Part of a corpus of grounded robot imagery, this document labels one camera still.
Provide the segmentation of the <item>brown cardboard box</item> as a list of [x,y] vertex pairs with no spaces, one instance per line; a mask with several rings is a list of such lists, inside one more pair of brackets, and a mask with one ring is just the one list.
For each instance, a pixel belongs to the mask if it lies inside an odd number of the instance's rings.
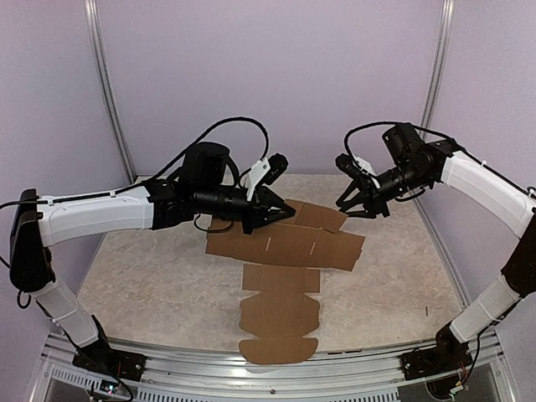
[[240,354],[257,365],[300,363],[318,347],[315,299],[324,269],[350,272],[365,238],[342,230],[344,213],[317,204],[288,200],[293,216],[244,234],[241,225],[212,219],[206,253],[243,262],[240,301]]

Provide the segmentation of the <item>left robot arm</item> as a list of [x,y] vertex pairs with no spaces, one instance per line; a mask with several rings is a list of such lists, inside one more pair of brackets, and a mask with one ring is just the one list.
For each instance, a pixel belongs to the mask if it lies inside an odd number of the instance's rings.
[[50,246],[67,240],[128,229],[160,230],[208,214],[233,223],[245,234],[292,217],[296,210],[256,179],[248,188],[213,179],[179,175],[148,179],[126,191],[67,198],[25,190],[16,202],[10,234],[9,278],[29,294],[70,337],[80,355],[102,373],[119,361],[98,320],[54,273]]

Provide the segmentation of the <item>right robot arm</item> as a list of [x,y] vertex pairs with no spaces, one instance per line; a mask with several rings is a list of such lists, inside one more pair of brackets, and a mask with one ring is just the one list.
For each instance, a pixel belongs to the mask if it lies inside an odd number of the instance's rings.
[[482,206],[518,238],[498,278],[435,335],[428,363],[435,371],[445,372],[466,353],[471,339],[535,292],[535,200],[452,140],[384,136],[384,142],[395,166],[378,176],[365,170],[358,157],[349,153],[336,157],[336,167],[352,179],[336,202],[340,211],[354,218],[388,216],[390,200],[442,183]]

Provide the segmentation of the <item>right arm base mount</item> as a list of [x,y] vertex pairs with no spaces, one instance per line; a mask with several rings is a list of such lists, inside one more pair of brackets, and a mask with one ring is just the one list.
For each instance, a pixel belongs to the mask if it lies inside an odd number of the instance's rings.
[[469,352],[455,357],[441,357],[436,348],[415,348],[399,357],[405,380],[421,379],[465,367],[468,369],[473,359]]

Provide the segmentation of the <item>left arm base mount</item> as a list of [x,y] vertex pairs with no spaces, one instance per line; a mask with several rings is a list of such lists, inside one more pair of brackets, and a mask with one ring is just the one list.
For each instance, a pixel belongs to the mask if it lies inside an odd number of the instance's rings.
[[91,372],[139,382],[145,369],[147,357],[117,349],[107,351],[82,350],[77,352],[72,364]]

